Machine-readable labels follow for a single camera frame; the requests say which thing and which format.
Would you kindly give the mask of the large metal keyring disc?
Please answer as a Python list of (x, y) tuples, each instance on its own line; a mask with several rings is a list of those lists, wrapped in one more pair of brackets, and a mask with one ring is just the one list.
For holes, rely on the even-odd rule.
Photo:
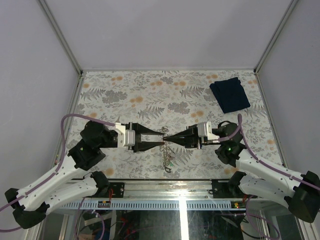
[(162, 153), (162, 165), (166, 173), (172, 172), (172, 167), (170, 166), (170, 163), (172, 163), (172, 160), (174, 159), (175, 152), (170, 147), (170, 143), (168, 141), (164, 140), (164, 137), (168, 135), (169, 129), (167, 126), (163, 126), (160, 129), (161, 133), (164, 133), (164, 136), (162, 136), (162, 142), (164, 142), (164, 145), (161, 145), (159, 147), (160, 152)]

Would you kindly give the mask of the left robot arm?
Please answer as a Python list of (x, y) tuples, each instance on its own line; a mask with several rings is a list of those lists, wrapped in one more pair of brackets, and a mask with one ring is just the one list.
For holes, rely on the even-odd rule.
[(61, 156), (56, 166), (26, 187), (5, 192), (18, 227), (32, 228), (69, 202), (108, 196), (109, 180), (103, 172), (89, 172), (90, 169), (106, 157), (103, 149), (122, 148), (137, 153), (163, 145), (162, 141), (142, 141), (143, 135), (162, 136), (163, 133), (139, 123), (110, 124), (90, 119), (80, 132), (81, 140)]

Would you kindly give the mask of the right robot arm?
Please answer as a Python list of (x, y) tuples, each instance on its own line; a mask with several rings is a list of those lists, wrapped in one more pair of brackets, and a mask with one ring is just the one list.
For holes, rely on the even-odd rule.
[(312, 171), (288, 169), (254, 154), (240, 123), (223, 121), (213, 128), (211, 122), (201, 122), (163, 139), (187, 149), (217, 145), (217, 158), (238, 169), (228, 181), (227, 189), (233, 197), (245, 194), (270, 200), (307, 223), (313, 223), (320, 211), (319, 176)]

